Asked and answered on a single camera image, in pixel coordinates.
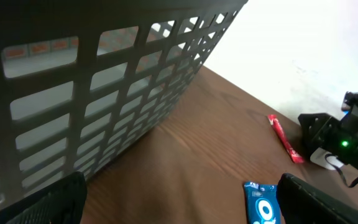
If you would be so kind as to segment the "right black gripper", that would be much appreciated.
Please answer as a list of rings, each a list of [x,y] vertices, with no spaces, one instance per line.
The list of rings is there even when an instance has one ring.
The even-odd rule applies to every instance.
[[[302,156],[310,156],[318,148],[341,155],[355,147],[358,134],[341,128],[340,121],[327,113],[300,114]]]

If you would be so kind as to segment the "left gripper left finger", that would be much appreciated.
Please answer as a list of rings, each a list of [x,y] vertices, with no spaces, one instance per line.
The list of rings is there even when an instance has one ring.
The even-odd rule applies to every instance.
[[[76,171],[0,210],[0,223],[80,224],[86,196],[85,177]]]

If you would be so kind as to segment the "red snack bar wrapper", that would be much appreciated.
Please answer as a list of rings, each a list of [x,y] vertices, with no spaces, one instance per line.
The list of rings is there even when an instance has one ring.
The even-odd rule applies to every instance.
[[[273,130],[275,131],[276,135],[278,136],[279,140],[283,144],[287,154],[289,155],[291,161],[295,164],[302,164],[304,163],[303,157],[297,153],[292,145],[290,144],[287,135],[285,134],[277,116],[275,114],[270,114],[267,116],[270,125],[272,126]]]

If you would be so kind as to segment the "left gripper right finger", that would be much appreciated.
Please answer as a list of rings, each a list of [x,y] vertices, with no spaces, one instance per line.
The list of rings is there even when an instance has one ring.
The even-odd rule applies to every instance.
[[[358,210],[289,173],[278,182],[277,201],[288,224],[358,224]]]

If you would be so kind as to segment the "blue Oreo cookie pack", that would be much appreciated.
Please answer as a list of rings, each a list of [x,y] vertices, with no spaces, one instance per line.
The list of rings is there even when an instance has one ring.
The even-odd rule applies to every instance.
[[[250,224],[281,224],[277,185],[245,182],[244,191]]]

